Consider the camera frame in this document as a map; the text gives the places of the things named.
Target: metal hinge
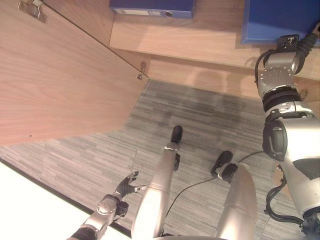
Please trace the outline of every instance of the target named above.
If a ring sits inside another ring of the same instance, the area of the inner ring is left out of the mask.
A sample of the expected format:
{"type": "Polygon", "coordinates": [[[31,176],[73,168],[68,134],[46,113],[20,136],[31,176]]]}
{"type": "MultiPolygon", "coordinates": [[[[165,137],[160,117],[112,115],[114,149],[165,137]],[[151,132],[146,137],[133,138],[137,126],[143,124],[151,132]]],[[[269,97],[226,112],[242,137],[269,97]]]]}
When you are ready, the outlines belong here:
{"type": "Polygon", "coordinates": [[[140,64],[140,73],[138,76],[136,76],[137,79],[142,80],[144,78],[146,67],[147,67],[146,62],[142,61],[140,64]]]}
{"type": "Polygon", "coordinates": [[[33,16],[40,22],[45,23],[47,16],[42,13],[41,4],[43,3],[42,0],[29,0],[28,2],[19,1],[18,9],[33,16]]]}
{"type": "Polygon", "coordinates": [[[309,94],[309,91],[306,88],[304,88],[300,91],[300,96],[301,96],[302,101],[304,101],[307,98],[308,94],[309,94]]]}

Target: wood grain surface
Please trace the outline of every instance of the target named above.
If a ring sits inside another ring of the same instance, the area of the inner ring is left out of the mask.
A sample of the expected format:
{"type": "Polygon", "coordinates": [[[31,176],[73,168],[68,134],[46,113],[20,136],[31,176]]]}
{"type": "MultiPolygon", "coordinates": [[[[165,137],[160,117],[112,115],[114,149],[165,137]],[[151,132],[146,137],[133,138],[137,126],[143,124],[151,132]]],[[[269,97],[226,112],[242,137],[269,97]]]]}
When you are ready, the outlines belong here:
{"type": "MultiPolygon", "coordinates": [[[[151,78],[197,89],[260,99],[252,69],[186,59],[152,56],[151,78]]],[[[306,102],[320,100],[320,81],[295,76],[299,91],[307,90],[306,102]]]]}
{"type": "Polygon", "coordinates": [[[109,0],[44,0],[44,2],[136,69],[140,70],[142,61],[148,63],[149,58],[146,54],[109,47],[114,21],[114,13],[109,8],[109,0]]]}
{"type": "MultiPolygon", "coordinates": [[[[116,14],[110,46],[253,69],[257,58],[275,46],[241,44],[243,12],[244,0],[198,0],[193,19],[116,14]]],[[[320,80],[319,47],[298,75],[320,80]]]]}
{"type": "Polygon", "coordinates": [[[146,80],[65,18],[0,2],[0,144],[123,127],[146,80]]]}

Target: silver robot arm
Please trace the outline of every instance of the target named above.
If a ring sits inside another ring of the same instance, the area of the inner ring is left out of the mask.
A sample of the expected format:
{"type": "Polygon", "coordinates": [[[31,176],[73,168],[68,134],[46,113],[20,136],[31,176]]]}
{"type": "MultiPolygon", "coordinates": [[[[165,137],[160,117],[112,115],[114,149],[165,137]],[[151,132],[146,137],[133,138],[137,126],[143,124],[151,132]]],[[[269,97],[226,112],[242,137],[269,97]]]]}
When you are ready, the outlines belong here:
{"type": "Polygon", "coordinates": [[[116,216],[124,217],[126,215],[129,205],[122,201],[123,197],[127,194],[141,192],[147,188],[145,185],[130,185],[138,174],[138,171],[131,173],[117,186],[112,195],[107,194],[104,196],[96,206],[94,213],[67,240],[100,240],[116,216]]]}
{"type": "Polygon", "coordinates": [[[293,76],[302,69],[319,35],[320,23],[301,41],[299,35],[279,38],[277,49],[261,55],[255,69],[265,111],[262,147],[280,162],[284,181],[303,220],[274,214],[270,207],[265,213],[277,221],[298,224],[307,236],[320,235],[320,121],[302,101],[293,76]],[[264,70],[258,75],[262,59],[264,70]]]}

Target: wire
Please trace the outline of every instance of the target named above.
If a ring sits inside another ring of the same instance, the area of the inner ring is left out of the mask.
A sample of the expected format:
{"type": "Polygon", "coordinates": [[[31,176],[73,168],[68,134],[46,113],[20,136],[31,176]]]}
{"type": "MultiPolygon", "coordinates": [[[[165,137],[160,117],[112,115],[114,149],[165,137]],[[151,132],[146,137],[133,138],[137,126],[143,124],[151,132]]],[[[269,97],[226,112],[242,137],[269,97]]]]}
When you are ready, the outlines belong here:
{"type": "Polygon", "coordinates": [[[181,192],[179,192],[179,194],[175,197],[175,199],[174,199],[173,202],[171,203],[171,206],[169,207],[169,210],[166,212],[165,217],[168,216],[168,214],[169,214],[172,206],[175,204],[177,198],[178,198],[185,190],[187,190],[187,189],[189,189],[189,188],[191,188],[191,187],[194,187],[194,186],[196,186],[196,185],[199,185],[199,184],[204,184],[204,183],[209,182],[209,181],[211,181],[211,180],[213,180],[213,179],[215,179],[215,178],[210,178],[210,179],[208,179],[208,180],[198,182],[198,183],[196,183],[196,184],[193,184],[193,185],[191,185],[191,186],[186,187],[186,188],[183,189],[181,192]]]}
{"type": "MultiPolygon", "coordinates": [[[[256,152],[254,152],[254,153],[251,153],[251,154],[245,156],[244,158],[242,158],[240,161],[238,161],[238,163],[240,163],[240,162],[242,162],[243,160],[251,157],[252,155],[260,154],[260,153],[264,153],[264,151],[256,151],[256,152]]],[[[165,217],[168,216],[168,214],[169,214],[171,208],[173,207],[173,205],[175,204],[177,198],[178,198],[185,190],[187,190],[187,189],[189,189],[189,188],[192,188],[192,187],[194,187],[194,186],[196,186],[196,185],[199,185],[199,184],[204,184],[204,183],[209,182],[209,181],[211,181],[211,180],[213,180],[213,179],[216,179],[216,178],[210,178],[210,179],[208,179],[208,180],[201,181],[201,182],[198,182],[198,183],[196,183],[196,184],[190,185],[190,186],[186,187],[185,189],[183,189],[181,192],[179,192],[179,194],[175,197],[175,199],[174,199],[173,202],[171,203],[171,206],[169,207],[169,210],[166,212],[165,217]]]]}
{"type": "Polygon", "coordinates": [[[247,159],[247,158],[251,157],[252,155],[255,155],[255,154],[261,154],[261,153],[264,153],[264,151],[256,151],[256,152],[254,152],[254,153],[251,153],[250,155],[245,156],[245,157],[244,157],[244,158],[242,158],[240,161],[238,161],[238,163],[241,163],[243,160],[245,160],[245,159],[247,159]]]}
{"type": "Polygon", "coordinates": [[[272,188],[268,194],[266,195],[265,201],[265,210],[264,213],[269,215],[273,220],[278,221],[278,222],[284,222],[284,223],[293,223],[299,225],[300,228],[302,228],[304,221],[296,216],[290,216],[290,215],[279,215],[275,213],[271,206],[270,202],[271,200],[281,191],[281,189],[287,184],[286,176],[280,166],[278,166],[281,171],[282,171],[282,179],[281,179],[281,184],[279,186],[276,186],[272,188]]]}
{"type": "Polygon", "coordinates": [[[255,67],[254,67],[254,77],[255,77],[256,87],[258,87],[258,67],[259,67],[260,61],[262,59],[264,59],[265,57],[269,57],[274,52],[275,52],[274,49],[269,49],[268,51],[262,53],[261,56],[257,59],[257,61],[255,63],[255,67]]]}

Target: floor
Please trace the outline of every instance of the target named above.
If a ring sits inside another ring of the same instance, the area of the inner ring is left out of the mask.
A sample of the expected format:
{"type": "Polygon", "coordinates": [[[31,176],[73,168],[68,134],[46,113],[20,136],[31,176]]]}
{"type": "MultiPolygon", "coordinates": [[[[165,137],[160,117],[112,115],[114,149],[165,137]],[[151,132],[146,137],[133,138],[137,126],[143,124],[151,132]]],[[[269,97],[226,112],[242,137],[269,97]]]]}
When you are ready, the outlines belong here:
{"type": "MultiPolygon", "coordinates": [[[[259,101],[150,80],[123,130],[1,146],[0,157],[94,209],[132,170],[140,171],[136,185],[148,183],[175,125],[183,126],[184,133],[170,202],[185,187],[210,179],[222,151],[233,152],[233,161],[239,161],[262,149],[264,112],[259,101]]],[[[264,153],[244,162],[256,187],[254,239],[302,239],[296,225],[276,222],[263,212],[266,194],[275,186],[276,163],[264,153]]],[[[226,182],[216,179],[186,190],[165,220],[164,231],[214,236],[228,189],[226,182]]],[[[141,197],[136,193],[125,198],[130,207],[120,225],[130,229],[141,197]]],[[[297,215],[283,193],[271,206],[277,213],[297,215]]]]}

